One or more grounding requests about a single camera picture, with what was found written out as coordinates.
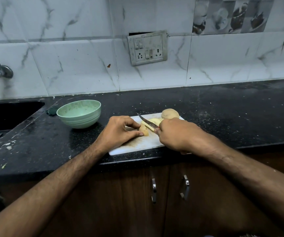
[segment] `forearm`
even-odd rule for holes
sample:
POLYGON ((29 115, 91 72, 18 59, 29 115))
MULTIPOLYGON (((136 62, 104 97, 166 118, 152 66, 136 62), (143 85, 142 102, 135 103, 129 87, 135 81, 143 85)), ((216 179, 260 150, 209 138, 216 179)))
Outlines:
POLYGON ((205 157, 241 183, 284 223, 284 174, 222 144, 205 157))
POLYGON ((38 236, 57 208, 103 153, 93 144, 0 213, 0 237, 38 236))

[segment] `knife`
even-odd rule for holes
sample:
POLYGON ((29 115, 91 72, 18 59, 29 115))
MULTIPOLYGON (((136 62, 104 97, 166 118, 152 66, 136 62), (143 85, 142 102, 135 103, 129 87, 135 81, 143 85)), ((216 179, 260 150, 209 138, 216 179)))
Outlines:
POLYGON ((153 127, 154 129, 159 129, 159 126, 154 124, 153 122, 150 122, 149 120, 145 119, 144 117, 142 117, 139 113, 137 113, 137 115, 148 125, 150 125, 151 127, 153 127))

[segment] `sink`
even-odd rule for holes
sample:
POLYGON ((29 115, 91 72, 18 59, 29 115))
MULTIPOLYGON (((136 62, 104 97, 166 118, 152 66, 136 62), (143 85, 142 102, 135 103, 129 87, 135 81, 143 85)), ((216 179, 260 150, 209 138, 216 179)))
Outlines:
POLYGON ((7 133, 38 111, 44 102, 0 103, 0 133, 7 133))

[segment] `hand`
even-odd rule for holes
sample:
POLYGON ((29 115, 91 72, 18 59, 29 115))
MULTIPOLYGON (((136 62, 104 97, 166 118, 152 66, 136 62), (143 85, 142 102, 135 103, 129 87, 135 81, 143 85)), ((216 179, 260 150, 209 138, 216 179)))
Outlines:
POLYGON ((108 151, 121 146, 133 137, 143 135, 141 131, 127 131, 125 126, 137 129, 141 125, 135 122, 130 116, 112 116, 93 145, 103 154, 106 154, 108 151))
POLYGON ((164 119, 155 133, 160 142, 181 154, 193 153, 205 157, 225 146, 218 138, 203 131, 195 123, 178 118, 164 119))

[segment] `potato piece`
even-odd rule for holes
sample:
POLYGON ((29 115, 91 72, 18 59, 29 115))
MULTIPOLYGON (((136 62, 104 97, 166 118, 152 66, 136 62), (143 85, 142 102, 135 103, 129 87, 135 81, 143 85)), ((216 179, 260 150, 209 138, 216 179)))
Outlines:
POLYGON ((145 127, 144 124, 141 124, 141 127, 139 128, 139 131, 142 131, 144 136, 148 136, 148 130, 145 127))
MULTIPOLYGON (((160 125, 161 121, 163 120, 163 118, 152 118, 149 119, 150 122, 153 122, 156 125, 160 125)), ((146 127, 150 128, 152 131, 154 131, 154 128, 151 127, 150 125, 148 125, 147 123, 145 123, 144 121, 142 121, 142 124, 144 124, 146 127)))
POLYGON ((174 109, 166 109, 162 112, 162 118, 173 119, 174 117, 179 118, 179 114, 174 109))

